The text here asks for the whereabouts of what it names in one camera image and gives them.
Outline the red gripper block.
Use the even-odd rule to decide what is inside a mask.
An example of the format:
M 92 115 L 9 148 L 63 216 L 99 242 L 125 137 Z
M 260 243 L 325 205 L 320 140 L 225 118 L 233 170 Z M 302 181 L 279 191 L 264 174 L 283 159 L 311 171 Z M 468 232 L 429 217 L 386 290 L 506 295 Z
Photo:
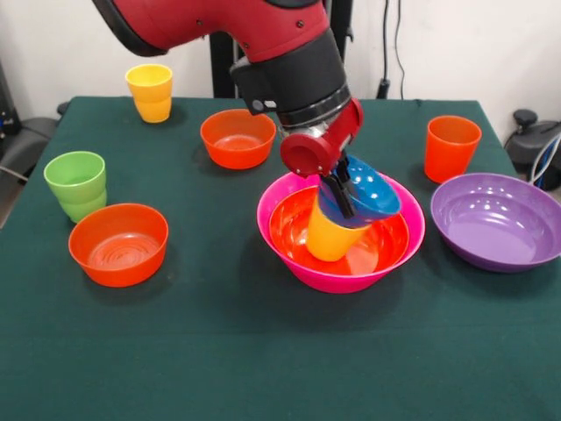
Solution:
M 349 161 L 342 157 L 344 149 L 357 136 L 364 121 L 364 112 L 355 97 L 319 135 L 293 132 L 280 144 L 284 165 L 300 177 L 322 176 L 325 201 L 337 208 L 342 218 L 355 216 L 352 202 Z

